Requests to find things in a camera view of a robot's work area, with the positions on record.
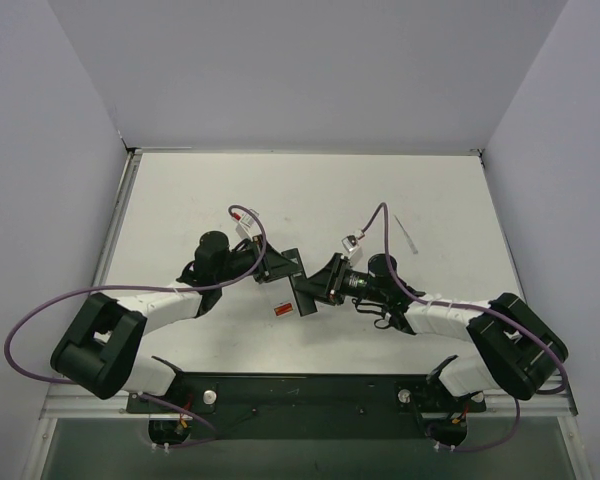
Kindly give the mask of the black remote control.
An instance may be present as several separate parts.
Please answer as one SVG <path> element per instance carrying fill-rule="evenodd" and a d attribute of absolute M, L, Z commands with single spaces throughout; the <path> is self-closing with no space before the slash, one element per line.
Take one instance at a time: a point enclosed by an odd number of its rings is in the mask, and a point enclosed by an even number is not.
<path fill-rule="evenodd" d="M 316 313 L 317 305 L 314 297 L 302 289 L 307 276 L 299 250 L 297 248 L 288 249 L 281 255 L 298 267 L 298 271 L 289 277 L 289 281 L 299 315 L 305 317 Z"/>

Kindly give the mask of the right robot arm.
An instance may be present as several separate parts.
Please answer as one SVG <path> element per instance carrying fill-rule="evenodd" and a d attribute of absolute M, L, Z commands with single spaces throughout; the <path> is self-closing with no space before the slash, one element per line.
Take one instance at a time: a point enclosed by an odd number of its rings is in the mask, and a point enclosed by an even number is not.
<path fill-rule="evenodd" d="M 304 315 L 316 303 L 340 306 L 350 300 L 357 312 L 376 316 L 387 328 L 473 344 L 476 355 L 451 355 L 430 374 L 455 398 L 500 389 L 529 400 L 547 392 L 545 382 L 563 372 L 568 358 L 565 343 L 517 295 L 481 302 L 435 298 L 408 286 L 390 255 L 373 256 L 360 272 L 336 254 L 312 276 L 293 276 L 292 289 Z"/>

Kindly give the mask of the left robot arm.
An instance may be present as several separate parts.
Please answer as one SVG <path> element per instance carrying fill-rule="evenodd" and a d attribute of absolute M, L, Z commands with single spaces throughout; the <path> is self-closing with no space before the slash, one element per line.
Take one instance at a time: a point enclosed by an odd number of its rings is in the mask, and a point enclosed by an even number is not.
<path fill-rule="evenodd" d="M 296 251 L 280 253 L 261 235 L 231 248 L 224 233 L 207 232 L 165 291 L 118 299 L 102 292 L 88 296 L 51 354 L 51 367 L 100 399 L 119 391 L 145 393 L 159 409 L 176 410 L 185 398 L 185 387 L 176 380 L 180 369 L 141 355 L 143 336 L 207 314 L 221 299 L 221 283 L 249 276 L 269 283 L 302 273 Z"/>

